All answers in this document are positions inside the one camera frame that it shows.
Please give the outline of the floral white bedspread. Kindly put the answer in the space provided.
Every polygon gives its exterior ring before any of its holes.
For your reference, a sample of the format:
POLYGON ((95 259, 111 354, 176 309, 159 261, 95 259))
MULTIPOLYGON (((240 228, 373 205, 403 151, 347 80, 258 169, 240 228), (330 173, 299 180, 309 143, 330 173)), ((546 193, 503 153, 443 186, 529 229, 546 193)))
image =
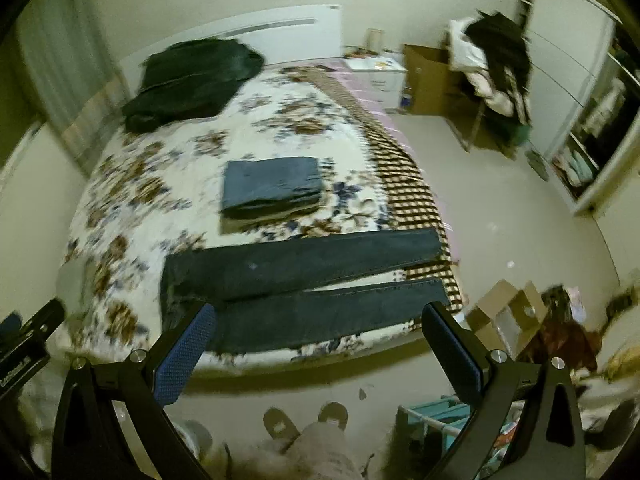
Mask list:
MULTIPOLYGON (((263 70, 217 116, 174 122, 152 133, 121 131, 112 137, 70 222, 61 273, 69 276, 85 262, 94 270, 85 298, 70 308, 55 336, 56 350, 110 362, 134 349, 150 348, 166 332, 160 280, 166 257, 177 252, 409 231, 390 225, 386 195, 363 128, 344 107, 304 81, 302 67, 263 70), (228 162, 283 157, 318 159, 323 182, 318 208, 257 220, 232 220, 222 214, 228 162)), ((314 67, 356 96, 410 154, 404 135, 352 74, 334 63, 314 67)), ((354 281, 390 282, 413 281, 405 269, 354 281)), ((208 348, 198 367, 240 374, 324 356, 353 356, 405 340, 418 328, 419 318, 297 349, 231 354, 208 348)))

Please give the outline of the dark blue denim jeans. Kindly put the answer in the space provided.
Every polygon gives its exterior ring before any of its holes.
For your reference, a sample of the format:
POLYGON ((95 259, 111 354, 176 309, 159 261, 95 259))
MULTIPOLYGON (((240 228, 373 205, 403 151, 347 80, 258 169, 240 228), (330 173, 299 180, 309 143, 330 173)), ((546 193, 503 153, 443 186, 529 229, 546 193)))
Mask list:
POLYGON ((241 354, 297 349, 418 318, 446 304, 439 278, 356 285, 388 271, 436 262, 432 228, 361 232, 184 250, 165 259, 164 330, 202 304, 216 311, 209 350, 241 354))

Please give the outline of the white sliding wardrobe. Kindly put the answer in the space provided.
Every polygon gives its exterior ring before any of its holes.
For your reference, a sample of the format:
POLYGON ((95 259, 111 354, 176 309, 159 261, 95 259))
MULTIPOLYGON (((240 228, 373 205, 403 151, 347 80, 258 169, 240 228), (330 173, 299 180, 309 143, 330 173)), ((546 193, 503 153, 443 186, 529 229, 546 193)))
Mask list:
POLYGON ((599 0, 520 0, 532 76, 529 145, 572 214, 611 195, 639 154, 639 81, 616 53, 620 18, 599 0))

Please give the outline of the left beige slipper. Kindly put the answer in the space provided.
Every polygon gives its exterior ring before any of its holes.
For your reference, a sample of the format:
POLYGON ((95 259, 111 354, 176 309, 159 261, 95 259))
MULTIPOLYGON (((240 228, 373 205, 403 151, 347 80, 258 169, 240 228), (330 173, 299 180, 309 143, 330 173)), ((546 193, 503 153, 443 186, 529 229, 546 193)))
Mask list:
POLYGON ((294 441, 299 437, 299 430, 294 422, 280 408, 270 408, 262 416, 265 430, 274 440, 294 441))

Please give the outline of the dark green blanket pile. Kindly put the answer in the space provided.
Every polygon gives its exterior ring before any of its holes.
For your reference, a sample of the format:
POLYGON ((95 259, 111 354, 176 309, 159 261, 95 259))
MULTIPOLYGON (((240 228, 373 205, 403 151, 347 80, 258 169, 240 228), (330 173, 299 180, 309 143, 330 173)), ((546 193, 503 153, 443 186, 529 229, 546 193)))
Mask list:
POLYGON ((234 39, 173 44, 144 62, 140 91, 122 107, 125 129, 150 133, 171 122, 214 117, 264 65, 260 53, 234 39))

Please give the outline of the white bed headboard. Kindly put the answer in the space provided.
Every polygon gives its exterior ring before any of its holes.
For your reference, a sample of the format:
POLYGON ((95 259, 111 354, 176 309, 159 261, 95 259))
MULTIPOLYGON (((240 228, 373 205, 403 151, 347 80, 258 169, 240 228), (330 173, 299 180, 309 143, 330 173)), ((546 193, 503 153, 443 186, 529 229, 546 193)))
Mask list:
POLYGON ((134 93, 140 88, 146 59, 185 41, 235 39, 260 53, 268 65, 339 58, 343 55, 342 25, 343 9, 338 4, 250 12, 178 32, 126 56, 119 67, 134 93))

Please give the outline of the beige trouser leg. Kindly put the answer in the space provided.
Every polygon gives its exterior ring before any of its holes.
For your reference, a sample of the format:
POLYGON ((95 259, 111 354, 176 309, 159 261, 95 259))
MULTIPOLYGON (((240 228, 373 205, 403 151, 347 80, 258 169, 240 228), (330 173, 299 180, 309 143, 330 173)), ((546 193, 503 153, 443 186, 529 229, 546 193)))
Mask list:
POLYGON ((284 455, 306 471, 307 479, 361 479, 344 431, 330 422, 307 426, 284 455))

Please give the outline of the brown cardboard box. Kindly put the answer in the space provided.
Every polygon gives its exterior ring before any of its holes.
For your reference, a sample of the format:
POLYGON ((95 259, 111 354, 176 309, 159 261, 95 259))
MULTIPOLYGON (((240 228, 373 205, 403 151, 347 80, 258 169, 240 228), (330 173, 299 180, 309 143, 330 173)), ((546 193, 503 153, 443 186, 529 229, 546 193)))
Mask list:
POLYGON ((442 116, 450 111, 459 75, 449 66, 446 49, 404 45, 409 88, 408 112, 413 115, 442 116))

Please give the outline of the white bedside table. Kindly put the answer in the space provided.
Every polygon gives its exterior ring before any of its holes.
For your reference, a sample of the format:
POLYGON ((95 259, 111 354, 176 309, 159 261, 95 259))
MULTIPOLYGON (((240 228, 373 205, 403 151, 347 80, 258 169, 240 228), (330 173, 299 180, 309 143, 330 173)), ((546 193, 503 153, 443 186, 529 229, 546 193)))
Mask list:
POLYGON ((344 58, 343 62, 373 91, 375 99, 386 110, 398 110, 405 89, 407 70, 393 58, 367 55, 344 58))

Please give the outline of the beige slipper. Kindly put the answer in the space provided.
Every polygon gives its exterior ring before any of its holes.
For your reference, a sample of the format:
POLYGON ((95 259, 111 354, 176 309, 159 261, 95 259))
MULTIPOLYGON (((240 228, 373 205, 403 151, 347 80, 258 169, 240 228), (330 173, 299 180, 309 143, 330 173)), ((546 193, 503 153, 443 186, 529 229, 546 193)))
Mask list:
POLYGON ((328 402, 320 408, 318 422, 337 426, 338 429, 344 431, 348 424, 347 408, 338 402, 328 402))
POLYGON ((262 416, 265 430, 274 440, 294 441, 299 437, 299 430, 294 422, 280 408, 270 408, 262 416))

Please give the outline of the folded blue jeans stack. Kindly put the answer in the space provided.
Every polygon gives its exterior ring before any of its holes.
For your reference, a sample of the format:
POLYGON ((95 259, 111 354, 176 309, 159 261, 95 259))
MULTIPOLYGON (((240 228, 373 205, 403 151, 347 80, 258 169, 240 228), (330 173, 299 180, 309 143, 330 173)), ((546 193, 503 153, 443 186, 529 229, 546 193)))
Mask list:
POLYGON ((318 208, 322 192, 316 158, 232 160, 224 170, 220 210, 232 220, 274 218, 318 208))

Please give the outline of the right beige slipper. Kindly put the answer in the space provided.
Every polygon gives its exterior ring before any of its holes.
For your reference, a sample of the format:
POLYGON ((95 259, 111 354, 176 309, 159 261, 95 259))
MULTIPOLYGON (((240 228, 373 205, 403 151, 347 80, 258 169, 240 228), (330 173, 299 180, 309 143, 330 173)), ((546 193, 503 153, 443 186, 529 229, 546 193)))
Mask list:
POLYGON ((338 402, 328 402, 320 408, 318 422, 337 426, 338 429, 344 431, 348 424, 347 408, 338 402))

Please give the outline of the grey striped curtain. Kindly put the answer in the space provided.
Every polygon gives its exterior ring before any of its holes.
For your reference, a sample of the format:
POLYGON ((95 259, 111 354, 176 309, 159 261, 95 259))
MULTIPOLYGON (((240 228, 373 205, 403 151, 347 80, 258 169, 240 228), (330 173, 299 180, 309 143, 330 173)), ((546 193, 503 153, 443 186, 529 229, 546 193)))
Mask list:
POLYGON ((43 115, 80 171, 91 174, 129 100, 93 0, 30 0, 16 36, 43 115))

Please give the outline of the clothes pile on floor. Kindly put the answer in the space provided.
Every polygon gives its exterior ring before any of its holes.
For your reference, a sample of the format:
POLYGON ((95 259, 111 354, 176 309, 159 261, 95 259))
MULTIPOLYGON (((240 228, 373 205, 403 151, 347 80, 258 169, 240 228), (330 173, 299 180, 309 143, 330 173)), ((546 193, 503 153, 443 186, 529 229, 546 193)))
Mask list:
MULTIPOLYGON (((570 308, 570 294, 562 285, 548 288, 541 298, 548 312, 540 329, 521 353, 520 360, 540 364, 557 356, 572 372, 585 368, 594 373, 598 368, 597 354, 602 347, 601 334, 585 330, 577 322, 570 308)), ((585 442, 601 451, 611 451, 622 445, 631 435, 637 418, 638 402, 634 399, 608 400, 608 404, 615 408, 606 421, 585 430, 585 442)))

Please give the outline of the brown checkered bed sheet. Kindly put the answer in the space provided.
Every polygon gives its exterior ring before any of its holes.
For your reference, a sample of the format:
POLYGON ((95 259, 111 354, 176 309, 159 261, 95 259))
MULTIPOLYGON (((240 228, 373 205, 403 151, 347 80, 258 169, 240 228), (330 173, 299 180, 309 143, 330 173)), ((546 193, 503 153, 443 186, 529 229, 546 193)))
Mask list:
POLYGON ((319 67, 304 66, 299 70, 303 80, 313 84, 341 107, 363 128, 386 195, 390 225, 400 230, 433 229, 439 238, 440 256, 432 263, 412 264, 405 268, 406 277, 438 278, 447 295, 448 311, 463 309, 463 295, 454 275, 454 257, 435 195, 425 182, 422 171, 398 140, 382 122, 367 110, 340 82, 319 67))

